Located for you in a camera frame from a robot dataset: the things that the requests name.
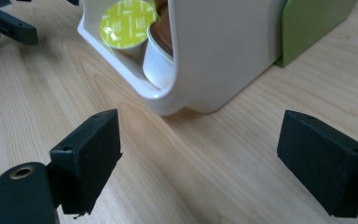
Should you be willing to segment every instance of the green panel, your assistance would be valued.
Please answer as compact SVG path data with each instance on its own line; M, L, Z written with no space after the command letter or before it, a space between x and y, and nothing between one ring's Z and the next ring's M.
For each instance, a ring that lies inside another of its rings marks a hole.
M357 0L288 0L282 13L282 57L286 66L344 21Z

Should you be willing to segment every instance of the wood grain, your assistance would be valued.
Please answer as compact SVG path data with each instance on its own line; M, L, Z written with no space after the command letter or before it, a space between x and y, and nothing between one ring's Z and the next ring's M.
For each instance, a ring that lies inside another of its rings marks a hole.
M358 3L285 68L271 66L215 113L152 114L77 33L63 0L4 9L39 45L0 38L0 174L48 151L94 113L118 108L124 156L92 214L61 223L358 223L330 217L277 158L284 110L358 140Z

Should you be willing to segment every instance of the white plastic casing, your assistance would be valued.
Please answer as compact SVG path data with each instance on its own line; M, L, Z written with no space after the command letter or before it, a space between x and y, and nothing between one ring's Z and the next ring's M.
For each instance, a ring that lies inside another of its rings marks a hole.
M141 64L114 52L100 38L101 16L116 1L84 0L78 32L159 115L183 107L214 112L282 53L286 0L169 0L173 73L169 84L157 88Z
M147 30L148 43L143 69L147 80L159 89L171 86L174 81L173 58L162 49Z

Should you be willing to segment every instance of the brown capsule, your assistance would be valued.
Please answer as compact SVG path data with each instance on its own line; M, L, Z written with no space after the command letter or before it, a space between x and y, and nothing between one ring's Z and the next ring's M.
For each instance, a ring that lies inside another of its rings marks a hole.
M159 16L168 8L168 0L154 0L154 4Z
M173 56L170 15L168 10L165 10L161 18L150 26L150 34L162 49Z

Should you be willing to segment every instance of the black plastic arm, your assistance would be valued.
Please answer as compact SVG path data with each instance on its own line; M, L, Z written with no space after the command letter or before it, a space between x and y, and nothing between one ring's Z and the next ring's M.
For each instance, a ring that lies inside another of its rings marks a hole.
M358 142L309 115L286 111L278 157L330 216L358 216Z
M1 223L59 223L91 213L121 158L117 111L96 114L50 151L51 163L28 162L0 176Z
M75 6L79 5L78 0L67 1ZM0 0L0 7L10 4L10 0ZM38 43L36 28L25 21L21 21L0 10L0 36L1 34L15 39L25 45L37 45Z

